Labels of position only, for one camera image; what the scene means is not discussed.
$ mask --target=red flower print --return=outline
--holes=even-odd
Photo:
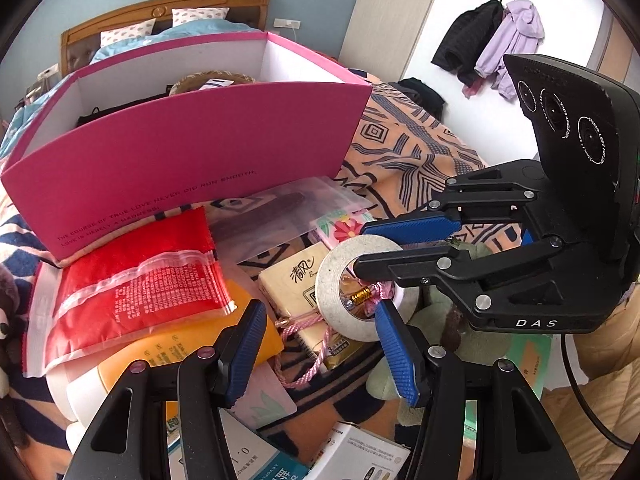
[[[334,227],[334,238],[338,240],[338,243],[340,243],[359,235],[360,229],[362,229],[362,224],[359,224],[354,219],[349,219],[346,222],[336,222]]]

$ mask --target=white double-sided tape roll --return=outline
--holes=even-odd
[[[378,341],[376,324],[351,314],[342,304],[340,279],[344,269],[363,254],[401,251],[395,242],[377,235],[359,235],[345,240],[333,248],[322,260],[316,276],[316,302],[324,320],[336,332],[354,341]],[[396,285],[394,305],[406,323],[418,305],[420,288],[402,288]]]

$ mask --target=woven basket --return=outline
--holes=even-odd
[[[209,79],[227,79],[229,81],[233,81],[233,85],[255,83],[255,79],[253,77],[249,77],[244,74],[233,74],[222,70],[210,70],[209,72],[196,72],[195,74],[183,77],[172,86],[169,95],[184,94],[185,92],[198,90]]]

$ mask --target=red plastic bag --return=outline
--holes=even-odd
[[[233,305],[202,208],[152,222],[64,269],[42,263],[31,298],[25,375]]]

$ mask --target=patterned blanket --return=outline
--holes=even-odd
[[[474,150],[422,108],[372,76],[366,75],[366,79],[372,83],[373,92],[336,181],[371,200],[373,216],[389,218],[420,207],[437,198],[446,178],[483,167]],[[159,214],[150,220],[163,217]],[[464,226],[456,237],[485,242],[496,251],[520,243],[517,226],[506,224]],[[303,235],[241,267],[255,279],[262,269],[308,245],[310,241]],[[0,189],[0,261],[15,276],[21,300],[18,314],[25,321],[40,259],[51,261],[52,257]],[[381,356],[380,346],[374,344],[339,368],[316,376],[304,389],[291,391],[298,412],[263,428],[262,435],[302,462],[312,458],[339,419],[411,446],[417,427],[397,425],[398,402],[373,399],[365,390],[367,374]],[[288,378],[300,377],[310,364],[304,351],[290,341],[283,355]],[[25,379],[20,370],[14,369],[10,383],[18,417],[31,441],[21,452],[24,462],[36,480],[62,478],[71,459],[65,440],[68,421],[53,404],[46,380]]]

